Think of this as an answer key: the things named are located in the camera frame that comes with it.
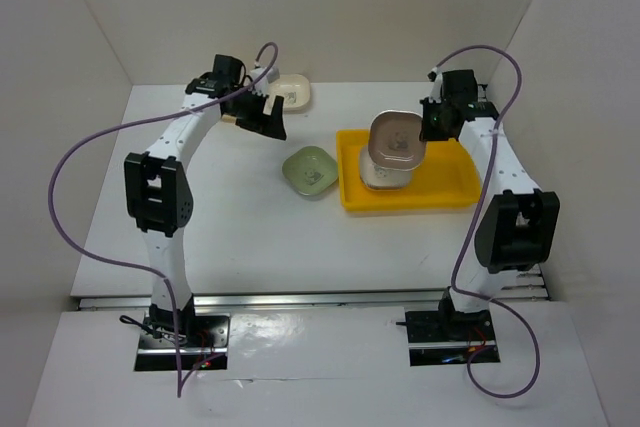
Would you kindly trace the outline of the cream panda plate back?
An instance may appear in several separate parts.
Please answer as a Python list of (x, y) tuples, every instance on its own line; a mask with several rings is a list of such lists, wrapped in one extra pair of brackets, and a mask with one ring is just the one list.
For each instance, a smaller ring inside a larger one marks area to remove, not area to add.
[(269, 94), (284, 99), (284, 112), (302, 111), (311, 100), (311, 84), (301, 74), (281, 74), (269, 85)]

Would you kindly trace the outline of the cream panda plate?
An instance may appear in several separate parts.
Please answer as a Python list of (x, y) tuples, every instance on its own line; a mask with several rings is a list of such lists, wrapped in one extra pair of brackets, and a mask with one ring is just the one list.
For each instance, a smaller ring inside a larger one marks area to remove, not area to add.
[(284, 112), (302, 111), (311, 100), (311, 84), (301, 74), (281, 74), (269, 85), (269, 94), (284, 99)]
[(375, 164), (366, 146), (360, 150), (358, 165), (361, 181), (373, 190), (399, 190), (407, 187), (413, 177), (412, 171), (386, 169)]

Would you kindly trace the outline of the brown panda plate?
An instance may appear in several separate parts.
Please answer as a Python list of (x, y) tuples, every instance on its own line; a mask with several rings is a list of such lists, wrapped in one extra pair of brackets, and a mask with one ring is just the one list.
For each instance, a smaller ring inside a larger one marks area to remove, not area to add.
[(412, 171), (424, 160), (426, 143), (420, 139), (422, 117), (414, 112), (387, 110), (369, 129), (368, 153), (384, 169)]

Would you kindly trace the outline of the green panda plate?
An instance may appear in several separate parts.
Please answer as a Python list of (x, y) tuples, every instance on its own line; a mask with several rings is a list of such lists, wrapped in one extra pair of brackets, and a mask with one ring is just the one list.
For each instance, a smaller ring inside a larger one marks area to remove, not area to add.
[(338, 165), (324, 149), (306, 146), (284, 161), (282, 174), (297, 193), (316, 197), (338, 180)]

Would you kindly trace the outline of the cream panda plate front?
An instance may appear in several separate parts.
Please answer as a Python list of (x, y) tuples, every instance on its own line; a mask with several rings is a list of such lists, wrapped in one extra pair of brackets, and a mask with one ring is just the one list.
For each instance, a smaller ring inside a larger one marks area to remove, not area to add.
[(360, 150), (358, 165), (361, 181), (373, 190), (399, 190), (407, 187), (413, 177), (412, 171), (386, 169), (375, 164), (366, 146)]

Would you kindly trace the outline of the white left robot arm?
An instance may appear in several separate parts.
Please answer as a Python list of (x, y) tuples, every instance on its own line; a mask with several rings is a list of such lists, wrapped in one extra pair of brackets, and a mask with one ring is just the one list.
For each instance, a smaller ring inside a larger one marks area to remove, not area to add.
[(188, 165), (223, 116), (244, 130), (285, 140), (284, 99), (268, 95), (278, 77), (275, 66), (256, 63), (246, 72), (239, 59), (216, 56), (211, 71), (186, 86), (179, 117), (144, 152), (125, 158), (127, 212), (142, 233), (150, 268), (160, 274), (150, 322), (176, 346), (193, 341), (198, 324), (184, 254), (184, 230), (194, 212)]

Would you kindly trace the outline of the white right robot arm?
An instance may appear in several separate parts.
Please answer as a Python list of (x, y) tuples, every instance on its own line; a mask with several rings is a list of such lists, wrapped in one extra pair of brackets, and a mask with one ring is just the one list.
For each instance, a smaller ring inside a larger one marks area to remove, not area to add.
[(428, 78), (433, 86), (421, 102), (421, 141), (457, 141), (482, 182), (477, 211), (436, 316), (441, 335), (461, 340), (486, 325), (490, 301), (520, 273), (548, 259), (560, 201), (524, 170), (496, 107), (481, 99), (472, 70), (435, 68)]

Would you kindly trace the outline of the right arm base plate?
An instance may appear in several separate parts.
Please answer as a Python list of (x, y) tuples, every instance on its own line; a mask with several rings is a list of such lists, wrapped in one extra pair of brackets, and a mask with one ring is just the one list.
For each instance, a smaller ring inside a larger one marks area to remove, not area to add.
[(500, 362), (487, 310), (461, 321), (447, 319), (443, 312), (406, 311), (396, 325), (405, 329), (411, 367)]

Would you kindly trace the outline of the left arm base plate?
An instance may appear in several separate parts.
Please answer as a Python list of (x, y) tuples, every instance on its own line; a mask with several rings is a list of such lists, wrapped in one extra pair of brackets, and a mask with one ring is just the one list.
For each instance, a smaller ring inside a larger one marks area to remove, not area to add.
[[(150, 318), (142, 321), (121, 315), (122, 324), (136, 327), (139, 333), (134, 370), (136, 372), (175, 371), (174, 334), (153, 328)], [(195, 332), (179, 336), (182, 370), (198, 371), (226, 370), (228, 365), (228, 342), (231, 327), (229, 315), (206, 315), (197, 318)]]

